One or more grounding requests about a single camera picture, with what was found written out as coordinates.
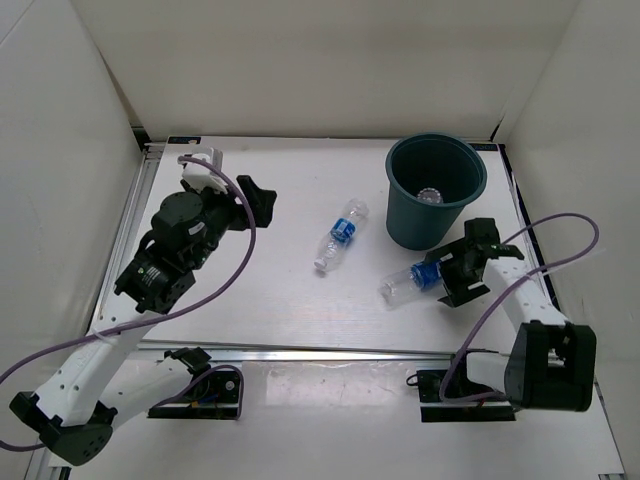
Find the red label red cap bottle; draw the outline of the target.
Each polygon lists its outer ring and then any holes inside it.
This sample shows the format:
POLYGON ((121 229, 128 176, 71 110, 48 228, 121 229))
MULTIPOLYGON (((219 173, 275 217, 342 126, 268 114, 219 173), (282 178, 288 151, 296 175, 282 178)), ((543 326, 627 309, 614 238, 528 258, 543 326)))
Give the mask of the red label red cap bottle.
POLYGON ((440 191, 432 187, 421 189, 417 193, 416 198, 421 202, 430 204, 441 204, 443 202, 443 197, 440 191))

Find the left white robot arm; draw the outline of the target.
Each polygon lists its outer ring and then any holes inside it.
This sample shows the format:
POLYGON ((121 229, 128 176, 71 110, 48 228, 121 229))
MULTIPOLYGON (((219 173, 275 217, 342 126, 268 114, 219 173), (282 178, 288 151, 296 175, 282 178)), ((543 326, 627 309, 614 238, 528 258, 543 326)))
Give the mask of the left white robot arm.
POLYGON ((200 347, 167 351, 134 383, 111 381, 140 340, 195 283, 199 270, 228 231, 256 232, 272 221, 277 194, 248 175, 235 183, 183 189, 166 197, 152 216, 133 259, 115 282, 116 294, 135 303, 138 317, 114 316, 111 327, 73 343, 73 353, 33 392, 19 392, 10 409, 36 431, 42 447, 73 466, 95 458, 115 430, 132 417, 185 397, 206 395, 213 372, 200 347))

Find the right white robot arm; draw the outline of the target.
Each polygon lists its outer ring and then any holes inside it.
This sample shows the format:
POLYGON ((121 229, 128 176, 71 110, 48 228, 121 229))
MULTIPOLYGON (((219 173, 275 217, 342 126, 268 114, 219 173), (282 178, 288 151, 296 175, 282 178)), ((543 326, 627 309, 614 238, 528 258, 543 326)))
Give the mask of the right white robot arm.
POLYGON ((524 254, 501 240, 494 219, 464 225, 462 238, 429 251, 455 308, 484 294, 493 303, 482 314, 451 360, 440 383, 448 404, 506 401, 521 409, 584 412, 592 401, 597 339, 587 325, 572 323, 536 284, 537 269, 524 254), (516 331, 509 354, 473 350, 470 345, 489 317, 503 309, 516 331))

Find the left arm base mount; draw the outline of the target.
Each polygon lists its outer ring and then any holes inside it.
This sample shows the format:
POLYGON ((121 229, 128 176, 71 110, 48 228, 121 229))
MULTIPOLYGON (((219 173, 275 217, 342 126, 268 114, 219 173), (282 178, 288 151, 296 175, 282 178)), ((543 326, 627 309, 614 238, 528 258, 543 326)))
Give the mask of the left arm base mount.
POLYGON ((171 403, 151 408, 149 419, 237 421, 245 380, 240 363, 213 364, 211 373, 171 403))

